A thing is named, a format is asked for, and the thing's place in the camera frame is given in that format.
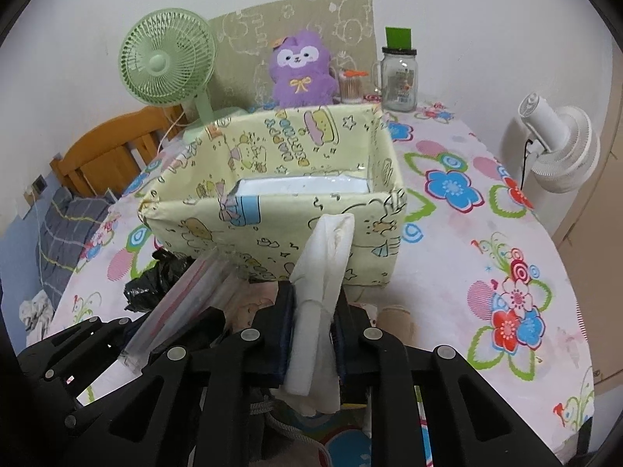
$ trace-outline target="fabric storage box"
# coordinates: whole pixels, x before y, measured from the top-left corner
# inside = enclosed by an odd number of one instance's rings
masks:
[[[241,179],[344,176],[368,193],[236,195]],[[285,279],[322,214],[355,218],[345,283],[389,282],[406,198],[378,105],[255,112],[217,121],[149,186],[139,217],[166,247],[216,244],[252,277]]]

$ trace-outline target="white wall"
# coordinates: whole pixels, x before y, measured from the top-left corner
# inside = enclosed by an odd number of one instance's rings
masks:
[[[145,13],[185,7],[205,17],[272,0],[33,0],[0,48],[0,231],[12,199],[82,133],[139,107],[118,80],[124,34]],[[584,108],[602,127],[611,37],[587,0],[374,0],[376,37],[410,26],[421,92],[443,99],[518,174],[523,137],[510,129],[524,95]],[[570,205],[540,199],[550,231]]]

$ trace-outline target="electric cord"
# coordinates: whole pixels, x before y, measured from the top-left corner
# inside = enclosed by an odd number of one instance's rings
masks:
[[[521,166],[521,186],[519,189],[523,190],[523,183],[526,180],[526,161],[528,160],[528,146],[533,143],[532,140],[527,139],[523,146],[523,165]]]
[[[173,123],[173,120],[169,117],[169,114],[166,113],[166,110],[164,110],[164,108],[162,109],[162,111],[164,112],[164,117],[166,117],[167,121],[169,121],[169,123],[171,123],[171,124],[175,124],[175,123]],[[178,126],[180,128],[186,128],[187,126],[191,126],[191,124],[192,123],[178,124]]]
[[[164,139],[165,139],[165,138],[166,138],[166,136],[169,134],[169,132],[173,129],[173,127],[174,127],[174,126],[178,123],[178,121],[179,121],[180,119],[182,119],[183,115],[184,115],[184,113],[182,112],[182,113],[180,114],[180,116],[179,116],[179,117],[178,117],[178,118],[177,118],[177,119],[176,119],[173,123],[171,123],[171,126],[169,126],[169,129],[166,131],[166,133],[164,134],[164,137],[162,137],[162,139],[160,140],[160,143],[158,144],[158,151],[156,152],[156,156],[157,156],[158,154],[160,154],[160,151],[162,151],[162,143],[164,142]]]
[[[37,218],[37,236],[39,237],[39,251],[37,253],[38,256],[38,260],[39,260],[39,281],[41,282],[41,289],[44,290],[44,283],[43,283],[43,269],[41,267],[41,251],[43,249],[41,249],[41,219],[39,219],[39,207],[37,207],[37,199],[35,198],[34,194],[32,195],[34,202],[32,204],[32,206],[35,208],[35,217]]]
[[[329,451],[326,449],[325,445],[315,441],[311,437],[307,437],[303,434],[298,428],[292,427],[290,425],[286,425],[282,423],[278,419],[273,416],[270,411],[272,411],[274,407],[274,400],[264,400],[263,402],[256,402],[255,404],[251,404],[251,409],[249,414],[257,415],[257,414],[266,414],[266,424],[276,430],[281,435],[287,437],[288,439],[292,439],[295,441],[299,441],[304,444],[310,444],[319,449],[326,460],[327,467],[333,467],[333,461],[331,460],[331,455],[329,455]]]

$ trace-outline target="purple plush toy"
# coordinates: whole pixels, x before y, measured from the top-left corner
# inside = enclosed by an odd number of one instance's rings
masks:
[[[330,105],[338,82],[329,74],[329,49],[315,32],[302,30],[286,37],[270,58],[269,73],[279,107]]]

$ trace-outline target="fan grille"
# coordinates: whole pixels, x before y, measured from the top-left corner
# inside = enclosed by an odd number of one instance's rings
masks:
[[[588,115],[577,107],[561,107],[556,114],[569,127],[569,141],[559,151],[546,152],[532,166],[544,190],[566,193],[579,188],[599,160],[599,136]]]
[[[121,79],[149,105],[175,105],[204,89],[214,71],[216,43],[206,21],[183,9],[157,10],[123,40]]]

